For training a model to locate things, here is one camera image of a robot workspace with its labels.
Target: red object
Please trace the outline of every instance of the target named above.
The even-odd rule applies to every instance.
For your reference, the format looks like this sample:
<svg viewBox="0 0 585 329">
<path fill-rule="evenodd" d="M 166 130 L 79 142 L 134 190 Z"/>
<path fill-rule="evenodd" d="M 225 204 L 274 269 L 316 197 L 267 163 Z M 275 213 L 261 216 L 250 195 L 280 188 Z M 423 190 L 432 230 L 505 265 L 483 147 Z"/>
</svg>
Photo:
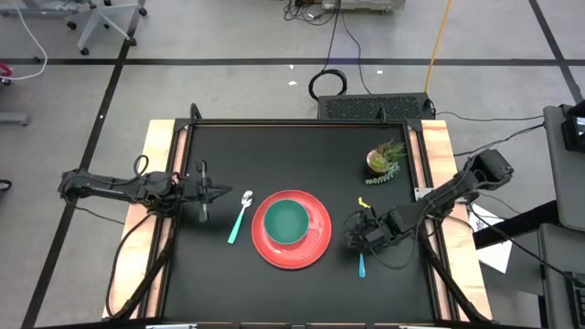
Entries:
<svg viewBox="0 0 585 329">
<path fill-rule="evenodd" d="M 309 214 L 309 228 L 302 240 L 292 245 L 272 241 L 264 229 L 266 210 L 275 202 L 294 200 Z M 252 240 L 260 255 L 270 264 L 286 270 L 298 270 L 316 262 L 331 240 L 331 220 L 323 204 L 314 196 L 297 190 L 284 190 L 268 196 L 252 220 Z"/>
<path fill-rule="evenodd" d="M 12 70 L 3 62 L 0 61 L 0 69 L 3 69 L 5 72 L 0 73 L 2 77 L 10 77 L 12 75 Z"/>
</svg>

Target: wooden board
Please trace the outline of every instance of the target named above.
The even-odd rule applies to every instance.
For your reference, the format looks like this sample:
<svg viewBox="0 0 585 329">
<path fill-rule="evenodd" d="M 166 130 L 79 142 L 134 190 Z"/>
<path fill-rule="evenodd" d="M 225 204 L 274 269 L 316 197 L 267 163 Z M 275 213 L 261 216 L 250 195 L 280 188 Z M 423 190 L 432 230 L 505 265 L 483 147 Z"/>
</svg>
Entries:
<svg viewBox="0 0 585 329">
<path fill-rule="evenodd" d="M 174 124 L 175 121 L 173 120 L 151 121 L 148 134 L 146 135 L 146 141 L 144 143 L 144 154 L 147 154 L 151 160 L 151 165 L 148 168 L 149 171 L 165 170 Z M 444 121 L 423 121 L 422 127 L 431 167 L 433 185 L 440 186 L 450 180 L 457 172 L 447 126 Z M 179 135 L 179 141 L 176 148 L 177 156 L 175 157 L 174 165 L 175 171 L 178 171 L 180 168 L 183 149 L 185 146 L 185 138 L 185 133 Z M 419 185 L 425 186 L 420 154 L 418 152 L 418 141 L 415 133 L 411 132 L 410 140 L 412 143 Z M 145 209 L 142 206 L 130 206 L 126 217 L 126 224 L 124 226 L 124 234 L 140 221 L 144 215 Z M 452 212 L 452 216 L 462 220 L 467 220 L 465 207 L 460 205 L 456 206 Z M 164 225 L 161 239 L 166 239 L 168 224 L 167 220 Z M 473 305 L 475 305 L 477 310 L 487 318 L 491 318 L 489 302 L 487 301 L 487 295 L 485 293 L 484 279 L 479 267 L 471 229 L 453 219 L 445 220 L 442 224 L 442 229 L 445 236 L 445 244 L 453 278 L 457 281 L 465 295 Z M 114 312 L 122 307 L 128 297 L 133 293 L 140 280 L 144 277 L 153 234 L 154 219 L 152 218 L 144 223 L 144 225 L 126 241 L 118 260 L 118 269 L 112 285 L 112 293 L 110 295 L 112 310 Z M 431 244 L 436 248 L 434 239 L 431 241 Z M 162 248 L 162 246 L 164 246 L 164 241 L 161 241 L 159 246 Z M 436 273 L 435 281 L 437 283 L 437 291 L 439 294 L 441 317 L 443 319 L 450 319 L 445 286 Z M 146 312 L 147 316 L 155 315 L 159 290 L 160 274 L 151 288 L 149 305 Z M 465 316 L 463 312 L 460 311 L 460 315 L 464 320 Z"/>
</svg>

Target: metal spoon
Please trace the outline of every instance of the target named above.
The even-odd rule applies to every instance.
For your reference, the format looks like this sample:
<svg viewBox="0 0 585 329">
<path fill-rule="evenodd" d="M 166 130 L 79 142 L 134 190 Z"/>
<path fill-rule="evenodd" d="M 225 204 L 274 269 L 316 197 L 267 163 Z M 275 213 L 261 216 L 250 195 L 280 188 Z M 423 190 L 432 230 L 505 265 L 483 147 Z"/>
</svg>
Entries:
<svg viewBox="0 0 585 329">
<path fill-rule="evenodd" d="M 229 244 L 234 244 L 234 241 L 238 236 L 241 219 L 244 217 L 244 210 L 246 210 L 246 208 L 252 204 L 252 201 L 254 201 L 252 191 L 246 191 L 246 193 L 244 193 L 244 196 L 241 198 L 241 211 L 239 212 L 238 220 L 236 220 L 236 224 L 234 224 L 234 228 L 231 229 L 231 234 L 229 234 L 228 239 Z"/>
</svg>

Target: green bowl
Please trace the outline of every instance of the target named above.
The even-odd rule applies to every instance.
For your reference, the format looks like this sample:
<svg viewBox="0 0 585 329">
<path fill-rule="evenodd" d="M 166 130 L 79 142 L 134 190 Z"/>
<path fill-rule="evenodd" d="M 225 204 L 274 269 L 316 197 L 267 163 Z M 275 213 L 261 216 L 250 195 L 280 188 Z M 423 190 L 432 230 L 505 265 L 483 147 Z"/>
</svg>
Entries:
<svg viewBox="0 0 585 329">
<path fill-rule="evenodd" d="M 276 243 L 290 245 L 300 241 L 309 229 L 309 214 L 293 200 L 274 202 L 264 215 L 264 230 Z"/>
</svg>

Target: white cable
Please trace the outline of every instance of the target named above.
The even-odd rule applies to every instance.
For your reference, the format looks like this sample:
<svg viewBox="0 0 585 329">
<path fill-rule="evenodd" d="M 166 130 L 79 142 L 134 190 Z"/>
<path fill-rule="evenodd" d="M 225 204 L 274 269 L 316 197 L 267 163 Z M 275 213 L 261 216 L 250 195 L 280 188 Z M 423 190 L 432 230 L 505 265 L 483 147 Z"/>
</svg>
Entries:
<svg viewBox="0 0 585 329">
<path fill-rule="evenodd" d="M 27 26 L 27 22 L 25 22 L 25 19 L 22 17 L 22 13 L 20 12 L 20 8 L 18 8 L 18 5 L 16 4 L 15 0 L 12 0 L 12 5 L 14 5 L 16 11 L 18 12 L 18 16 L 20 16 L 20 20 L 22 21 L 22 25 L 25 27 L 25 29 L 27 30 L 28 34 L 30 35 L 30 37 L 33 38 L 33 40 L 35 41 L 35 43 L 37 44 L 37 46 L 40 48 L 40 51 L 43 52 L 43 56 L 45 57 L 45 62 L 43 63 L 43 67 L 40 69 L 39 72 L 35 73 L 35 74 L 31 74 L 31 75 L 27 75 L 24 77 L 18 77 L 18 78 L 10 78 L 10 77 L 4 77 L 4 76 L 0 76 L 0 79 L 5 79 L 5 80 L 24 80 L 24 79 L 28 79 L 28 78 L 34 78 L 37 77 L 41 74 L 43 74 L 43 72 L 45 71 L 45 67 L 47 66 L 47 53 L 45 52 L 45 49 L 43 49 L 40 44 L 38 43 L 37 39 L 35 38 L 35 36 L 33 36 L 32 32 L 30 32 L 30 30 L 28 29 Z"/>
</svg>

